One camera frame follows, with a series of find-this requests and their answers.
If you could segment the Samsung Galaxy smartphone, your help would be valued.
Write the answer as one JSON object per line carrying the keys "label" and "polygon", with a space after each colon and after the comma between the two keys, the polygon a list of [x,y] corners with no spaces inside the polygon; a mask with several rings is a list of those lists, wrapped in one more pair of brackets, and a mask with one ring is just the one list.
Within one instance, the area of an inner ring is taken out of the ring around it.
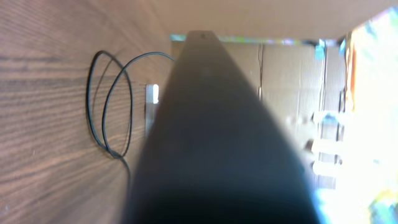
{"label": "Samsung Galaxy smartphone", "polygon": [[325,221],[299,156],[210,31],[187,35],[122,221]]}

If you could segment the white power strip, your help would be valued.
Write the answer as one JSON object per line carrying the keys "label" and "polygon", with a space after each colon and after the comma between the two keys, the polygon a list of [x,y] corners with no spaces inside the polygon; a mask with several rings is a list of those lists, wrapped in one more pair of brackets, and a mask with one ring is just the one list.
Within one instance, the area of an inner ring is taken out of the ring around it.
{"label": "white power strip", "polygon": [[146,137],[148,137],[151,127],[154,123],[158,104],[159,104],[159,86],[157,84],[146,85],[146,105],[145,105]]}

